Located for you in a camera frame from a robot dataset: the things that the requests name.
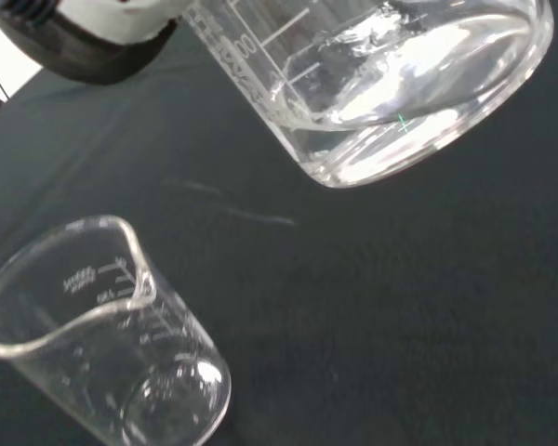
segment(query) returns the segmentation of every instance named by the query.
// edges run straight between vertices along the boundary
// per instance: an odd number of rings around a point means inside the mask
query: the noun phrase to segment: scratch mark
[[[223,196],[223,192],[213,186],[207,184],[197,183],[195,181],[185,181],[183,186],[186,189],[195,190],[197,192],[210,193],[211,195]]]
[[[269,225],[290,226],[292,228],[298,225],[295,220],[293,220],[292,218],[287,218],[285,216],[262,216],[260,214],[243,211],[234,207],[223,207],[222,211],[229,214],[230,216],[237,216],[243,218],[244,220],[257,221],[259,223],[266,223]]]

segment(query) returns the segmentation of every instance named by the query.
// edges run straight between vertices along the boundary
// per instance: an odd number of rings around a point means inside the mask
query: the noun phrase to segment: beaker rim
[[[130,254],[132,255],[137,271],[137,277],[141,276],[142,272],[148,272],[150,270],[147,259],[142,251],[142,248],[140,247],[137,234],[127,221],[120,218],[119,216],[89,216],[80,220],[76,220],[72,223],[60,225],[52,230],[48,230],[39,237],[35,238],[32,242],[25,245],[14,256],[11,257],[2,268],[0,268],[0,281],[11,271],[11,269],[15,265],[18,265],[19,262],[24,261],[26,256],[32,255],[33,251],[38,246],[41,246],[43,243],[46,243],[57,237],[61,237],[64,234],[70,233],[70,231],[82,232],[84,230],[95,228],[120,229],[126,236],[128,249]],[[0,360],[13,361],[19,358],[39,353],[44,348],[48,348],[50,345],[52,345],[62,335],[67,334],[75,330],[76,328],[85,326],[90,322],[98,321],[106,316],[110,316],[117,312],[128,312],[133,309],[142,308],[153,301],[154,295],[141,296],[141,291],[142,290],[140,281],[137,281],[137,286],[131,296],[124,299],[115,300],[107,304],[99,305],[98,307],[95,307],[81,314],[73,320],[63,324],[58,329],[45,334],[44,336],[19,344],[0,343]]]

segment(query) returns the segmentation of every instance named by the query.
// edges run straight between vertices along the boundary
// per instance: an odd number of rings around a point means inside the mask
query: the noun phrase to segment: dark table surface
[[[186,28],[122,85],[42,72],[0,111],[0,265],[130,221],[232,369],[212,446],[558,446],[553,5],[528,85],[358,190],[300,172]],[[0,446],[97,444],[0,363]]]

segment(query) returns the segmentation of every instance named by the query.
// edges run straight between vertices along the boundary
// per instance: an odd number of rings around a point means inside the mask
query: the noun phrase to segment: small glass beaker
[[[3,267],[0,359],[109,446],[202,444],[231,393],[213,342],[114,216],[52,230]]]

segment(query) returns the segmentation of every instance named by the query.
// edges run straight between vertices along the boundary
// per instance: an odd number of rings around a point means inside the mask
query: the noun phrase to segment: beaker with water
[[[291,156],[329,187],[441,149],[551,41],[548,0],[197,0],[185,12]]]
[[[228,367],[123,220],[53,230],[0,271],[0,359],[108,446],[195,446]]]

